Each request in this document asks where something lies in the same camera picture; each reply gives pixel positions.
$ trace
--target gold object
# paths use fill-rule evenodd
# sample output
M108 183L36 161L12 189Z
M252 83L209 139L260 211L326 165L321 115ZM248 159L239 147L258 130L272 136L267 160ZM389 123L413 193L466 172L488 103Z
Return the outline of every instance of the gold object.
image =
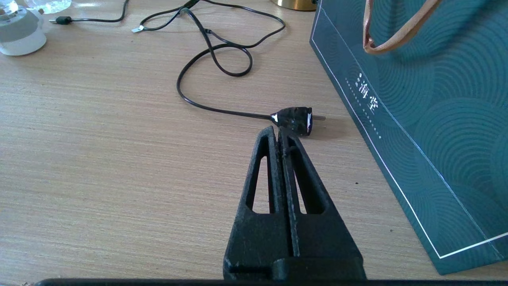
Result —
M312 0L272 0L275 4L298 11L314 11L316 10L316 4L312 3Z

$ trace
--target bag handle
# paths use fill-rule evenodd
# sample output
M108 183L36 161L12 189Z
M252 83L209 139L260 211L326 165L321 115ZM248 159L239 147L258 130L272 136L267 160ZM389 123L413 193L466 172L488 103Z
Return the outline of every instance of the bag handle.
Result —
M423 26L430 15L432 15L434 10L436 10L441 1L442 0L426 0L418 12L389 38L388 41L376 46L369 33L374 0L367 0L365 3L365 13L363 14L363 49L369 54L381 54L404 45L418 33L418 30Z

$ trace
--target power cord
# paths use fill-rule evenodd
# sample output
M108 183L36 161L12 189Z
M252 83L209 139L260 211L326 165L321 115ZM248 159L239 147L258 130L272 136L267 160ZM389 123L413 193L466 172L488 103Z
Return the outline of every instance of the power cord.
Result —
M275 31L273 31L273 32L271 32L271 33L269 33L269 34L267 34L266 36L261 38L255 44L252 44L252 45L237 44L237 43L228 41L228 40L222 38L221 36L217 35L214 31L203 27L203 25L201 24L199 19L196 17L196 15L190 10L199 1L208 2L210 4L218 5L218 6L243 9L243 10L247 10L247 11L250 11L250 12L253 12L253 13L256 13L256 14L267 16L267 17L273 18L273 19L277 20L278 22L280 22L282 24L282 27L277 29L277 30L275 30ZM85 21L89 21L89 22L120 22L125 17L125 13L126 13L126 10L127 10L128 3L129 3L129 0L125 0L125 2L123 4L122 15L120 16L120 18L115 19L115 20L72 19L71 17L68 17L68 16L61 16L61 17L56 18L55 20L51 20L51 22L55 23L55 24L63 24L63 25L70 24L71 22L85 22ZM157 27L146 27L145 26L145 24L150 22L151 20L153 20L153 18L161 16L161 15L165 15L165 14L170 14L170 13L174 13L174 14L164 24L162 24L160 26L157 26ZM176 81L176 90L177 90L178 94L180 95L180 97L183 100L185 100L187 103L189 103L189 104L191 104L193 106L205 109L205 110L209 110L209 111L214 111L214 112L219 112L219 113L225 113L225 114L231 114L231 115L237 115L237 116L243 116L243 117L249 117L249 118L257 118L257 119L270 120L276 126L286 127L286 128L288 128L290 130L293 130L298 135L310 135L310 133L312 131L312 126L313 126L312 122L313 122L313 120L325 120L326 119L325 117L322 117L322 116L313 116L313 114L312 114L312 108L311 107L288 107L288 108L281 109L280 111L278 111L276 113L273 113L271 115L262 115L262 114L257 114L257 113L248 113L248 112L232 111L232 110L226 110L226 109L219 109L219 108L209 107L209 106L206 106L206 105L199 104L199 103L195 102L194 100L192 100L192 99L188 98L187 96L185 96L185 94L181 90L181 83L182 83L182 80L183 80L183 76L185 75L187 70L189 70L189 68L198 59L200 59L201 57L203 57L203 56L205 56L207 54L210 54L212 59L213 59L213 61L217 65L217 67L223 73L225 73L225 74L227 74L229 76L235 76L235 77L244 76L244 75L248 74L251 71L252 64L253 64L252 55L248 51L248 49L254 48L254 47L260 45L267 38L269 38L269 37L279 33L280 31L284 30L284 28L285 28L285 22L282 19L280 19L279 17L276 17L276 16L274 16L272 14L268 14L268 13L265 13L265 12L257 11L257 10L254 10L254 9L251 9L251 8L248 8L248 7L245 7L245 6L233 5L233 4L225 4L225 3L218 3L218 2L214 2L212 0L190 0L187 3L185 3L183 6L180 6L178 8L167 10L167 11L158 12L158 13L152 14L152 15L144 18L143 20L141 20L139 27L137 27L135 29L132 29L132 32L133 33L138 33L138 32L141 32L141 31L157 31L157 30L160 30L160 29L168 26L169 24L171 24L171 22L174 19L176 19L176 17L178 17L180 15L183 15L183 14L189 15L189 17L194 21L194 23L198 27L199 31L203 35L203 38L205 39L206 45L208 46L208 49L200 52L194 58L192 58L183 67L183 69L181 70L180 74L178 75L178 79ZM209 35L213 35L214 37L216 37L220 41L224 42L224 44L218 44L218 45L212 46L212 44L210 42ZM236 49L241 50L249 58L249 66L244 71L238 72L238 73L230 72L230 71L224 69L220 65L220 63L218 62L217 57L215 56L215 52L214 52L214 51L216 51L218 49L221 49L221 48L236 48Z

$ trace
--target wood grain surface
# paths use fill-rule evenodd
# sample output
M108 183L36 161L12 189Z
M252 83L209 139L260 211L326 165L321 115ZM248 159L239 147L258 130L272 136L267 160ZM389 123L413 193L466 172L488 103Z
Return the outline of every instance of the wood grain surface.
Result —
M187 16L158 32L131 33L145 16L184 2L132 0L122 23L47 24L41 50L0 56L0 283L222 277L253 143L269 123L179 98L178 73L206 48ZM204 58L184 92L215 107L272 113L307 105L328 117L303 144L369 278L508 278L507 263L436 273L308 44L314 13L269 0L229 2L273 13L288 28L252 49L248 76L228 77ZM61 15L116 18L121 4L76 0ZM239 43L279 27L246 11L205 3L193 10ZM248 63L234 50L218 55L233 71ZM263 204L260 195L255 208Z

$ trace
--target desk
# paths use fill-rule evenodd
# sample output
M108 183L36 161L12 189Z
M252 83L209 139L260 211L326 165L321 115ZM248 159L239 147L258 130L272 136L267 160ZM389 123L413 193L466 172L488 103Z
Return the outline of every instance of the desk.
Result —
M133 0L116 24L48 24L43 49L0 57L2 283L222 277L253 143L268 122L180 99L178 73L206 48L188 17L158 32L131 33L145 16L183 2ZM306 105L326 115L326 128L315 127L302 142L369 278L441 279L308 44L314 14L268 0L230 2L274 13L288 28L252 50L248 76L228 77L205 58L188 72L184 91L233 110ZM121 3L76 0L81 7L62 15L116 18ZM205 27L240 43L279 27L205 3L194 11ZM233 71L247 64L238 51L218 57ZM507 279L507 269L499 263L445 278Z

